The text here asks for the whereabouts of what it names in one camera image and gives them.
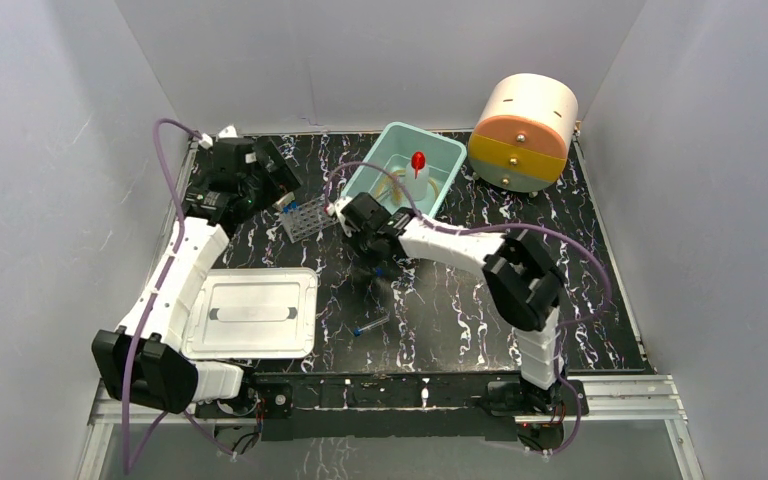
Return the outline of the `brown test tube brush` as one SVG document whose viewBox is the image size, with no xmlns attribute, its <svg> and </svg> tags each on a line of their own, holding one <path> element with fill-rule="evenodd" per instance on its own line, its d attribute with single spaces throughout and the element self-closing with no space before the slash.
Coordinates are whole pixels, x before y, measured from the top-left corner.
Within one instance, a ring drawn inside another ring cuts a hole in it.
<svg viewBox="0 0 768 480">
<path fill-rule="evenodd" d="M 404 199 L 404 192 L 403 192 L 404 174 L 405 172 L 403 170 L 394 172 L 392 174 L 392 177 L 388 180 L 388 189 L 390 194 L 389 199 L 395 207 L 400 207 Z"/>
</svg>

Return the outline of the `red-cap wash bottle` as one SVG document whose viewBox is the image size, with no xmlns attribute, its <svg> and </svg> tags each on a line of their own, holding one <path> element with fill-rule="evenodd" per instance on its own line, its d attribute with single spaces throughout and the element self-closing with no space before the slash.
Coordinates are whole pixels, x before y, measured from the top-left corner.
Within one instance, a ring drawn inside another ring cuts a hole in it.
<svg viewBox="0 0 768 480">
<path fill-rule="evenodd" d="M 419 202 L 427 196 L 429 170 L 426 166 L 426 157 L 423 152 L 416 151 L 411 156 L 409 165 L 405 167 L 403 184 L 415 202 Z"/>
</svg>

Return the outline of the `tan rubber tubing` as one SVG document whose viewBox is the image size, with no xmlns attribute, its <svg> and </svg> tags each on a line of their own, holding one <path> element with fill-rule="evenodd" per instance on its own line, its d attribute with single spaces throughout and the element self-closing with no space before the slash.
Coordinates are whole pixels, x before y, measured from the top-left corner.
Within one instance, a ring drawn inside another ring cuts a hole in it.
<svg viewBox="0 0 768 480">
<path fill-rule="evenodd" d="M 375 190 L 373 196 L 376 200 L 383 200 L 386 198 L 389 198 L 389 189 L 388 189 L 388 180 L 390 178 L 383 179 L 377 189 Z M 428 179 L 428 184 L 430 185 L 430 188 L 433 191 L 433 194 L 431 195 L 432 200 L 436 200 L 439 197 L 440 194 L 440 188 L 438 187 L 437 183 L 434 181 L 433 178 Z"/>
</svg>

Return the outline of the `clear test tube rack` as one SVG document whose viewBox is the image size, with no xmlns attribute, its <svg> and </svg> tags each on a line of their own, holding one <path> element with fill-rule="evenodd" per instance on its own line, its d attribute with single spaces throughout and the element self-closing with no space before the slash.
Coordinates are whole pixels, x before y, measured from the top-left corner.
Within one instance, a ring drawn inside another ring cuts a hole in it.
<svg viewBox="0 0 768 480">
<path fill-rule="evenodd" d="M 325 198 L 316 197 L 303 204 L 292 202 L 279 213 L 279 221 L 291 243 L 298 243 L 337 223 L 326 212 Z"/>
</svg>

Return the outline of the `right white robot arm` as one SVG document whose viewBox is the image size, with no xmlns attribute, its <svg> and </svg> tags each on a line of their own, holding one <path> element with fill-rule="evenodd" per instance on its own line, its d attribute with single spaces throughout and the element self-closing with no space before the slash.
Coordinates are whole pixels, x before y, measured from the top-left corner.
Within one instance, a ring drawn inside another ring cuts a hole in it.
<svg viewBox="0 0 768 480">
<path fill-rule="evenodd" d="M 410 207 L 391 212 L 367 193 L 341 197 L 325 212 L 370 260 L 428 260 L 482 279 L 513 329 L 520 374 L 517 382 L 491 382 L 480 406 L 494 414 L 552 414 L 558 408 L 565 378 L 558 328 L 565 281 L 536 235 L 525 228 L 472 233 Z"/>
</svg>

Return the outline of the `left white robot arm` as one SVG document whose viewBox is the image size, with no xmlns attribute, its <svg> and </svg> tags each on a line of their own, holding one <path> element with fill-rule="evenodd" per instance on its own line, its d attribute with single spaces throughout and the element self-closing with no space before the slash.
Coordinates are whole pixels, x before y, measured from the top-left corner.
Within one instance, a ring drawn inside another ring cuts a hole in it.
<svg viewBox="0 0 768 480">
<path fill-rule="evenodd" d="M 208 168 L 177 202 L 177 221 L 148 284 L 113 330 L 100 330 L 91 351 L 107 393 L 131 404 L 182 413 L 220 400 L 235 416 L 254 411 L 257 387 L 243 367 L 185 351 L 188 323 L 211 267 L 241 224 L 289 204 L 301 182 L 273 141 L 217 138 Z"/>
</svg>

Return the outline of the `small white red box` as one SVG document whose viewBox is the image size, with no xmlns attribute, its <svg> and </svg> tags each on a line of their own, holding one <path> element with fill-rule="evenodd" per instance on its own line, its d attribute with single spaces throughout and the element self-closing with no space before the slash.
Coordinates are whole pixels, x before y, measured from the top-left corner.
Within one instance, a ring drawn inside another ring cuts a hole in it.
<svg viewBox="0 0 768 480">
<path fill-rule="evenodd" d="M 281 212 L 286 212 L 290 209 L 292 209 L 295 205 L 295 195 L 290 192 L 286 195 L 279 198 L 274 204 L 273 207 Z"/>
</svg>

